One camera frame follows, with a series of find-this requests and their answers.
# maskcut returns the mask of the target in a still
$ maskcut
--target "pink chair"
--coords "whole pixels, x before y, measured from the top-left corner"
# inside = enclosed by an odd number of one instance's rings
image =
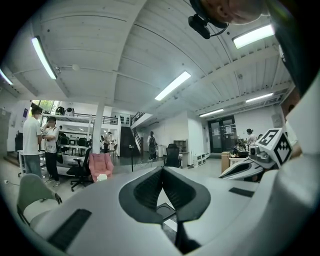
[[[90,154],[89,169],[94,182],[97,182],[97,177],[100,174],[105,174],[108,176],[108,178],[111,177],[114,170],[114,165],[111,161],[109,153]]]

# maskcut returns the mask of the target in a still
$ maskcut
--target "hair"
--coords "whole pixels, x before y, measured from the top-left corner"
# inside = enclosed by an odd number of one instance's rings
[[[289,107],[288,107],[288,112],[290,113],[291,112],[291,110],[293,110],[295,108],[295,105],[290,105]]]
[[[54,116],[50,116],[50,117],[48,118],[48,122],[50,122],[50,121],[56,122],[57,119],[56,119]]]
[[[33,106],[31,109],[31,114],[32,115],[37,115],[38,113],[41,113],[42,109],[38,107],[37,105]]]

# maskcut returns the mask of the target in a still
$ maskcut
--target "fluorescent light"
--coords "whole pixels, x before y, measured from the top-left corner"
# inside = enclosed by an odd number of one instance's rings
[[[47,58],[46,58],[45,53],[43,51],[43,48],[40,44],[39,38],[34,37],[31,39],[31,41],[32,41],[33,47],[36,51],[36,54],[38,54],[38,57],[39,57],[42,65],[44,66],[45,70],[48,72],[51,79],[54,79],[54,80],[57,79],[56,74],[53,72],[53,70],[51,69],[51,67],[47,61]]]
[[[157,101],[161,101],[164,97],[166,97],[169,93],[171,93],[174,89],[176,89],[179,85],[181,85],[190,77],[191,75],[187,71],[184,71],[173,82],[171,82],[162,92],[160,92],[159,95],[155,97],[155,99]]]
[[[260,27],[254,31],[241,35],[233,39],[237,49],[249,45],[255,41],[270,37],[275,34],[271,25]]]
[[[11,80],[5,75],[5,73],[2,72],[1,68],[0,68],[0,75],[4,78],[4,80],[8,82],[9,85],[13,85]]]
[[[215,110],[215,111],[212,111],[212,112],[209,112],[209,113],[202,114],[202,115],[200,115],[200,117],[203,118],[203,117],[206,117],[206,116],[209,116],[209,115],[212,115],[212,114],[215,114],[215,113],[219,113],[219,112],[222,112],[222,111],[224,111],[223,108]]]
[[[266,94],[266,95],[263,95],[263,96],[260,96],[260,97],[256,97],[256,98],[252,98],[252,99],[247,99],[247,100],[245,101],[245,103],[253,102],[253,101],[256,101],[256,100],[260,100],[260,99],[263,99],[263,98],[266,98],[266,97],[270,97],[270,96],[272,96],[272,95],[274,95],[273,92],[272,92],[272,93],[269,93],[269,94]]]

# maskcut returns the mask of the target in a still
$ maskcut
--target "white wooden ceiling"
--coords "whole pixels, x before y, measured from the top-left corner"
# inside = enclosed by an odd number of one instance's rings
[[[222,35],[205,40],[188,25],[193,14],[187,0],[49,1],[12,42],[1,65],[14,83],[6,87],[15,89],[19,99],[104,100],[108,106],[158,119],[184,110],[203,114],[221,106],[231,112],[278,104],[292,90],[274,36],[241,49],[232,42],[269,24],[268,17],[230,25]],[[40,37],[50,64],[59,68],[57,80],[43,68],[33,36]],[[73,64],[80,70],[74,71]],[[156,101],[183,71],[192,77]],[[266,92],[275,96],[245,104],[245,99]]]

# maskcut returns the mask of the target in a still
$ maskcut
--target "cardboard box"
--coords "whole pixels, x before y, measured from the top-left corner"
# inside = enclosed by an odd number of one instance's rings
[[[230,152],[221,153],[221,173],[230,167]]]

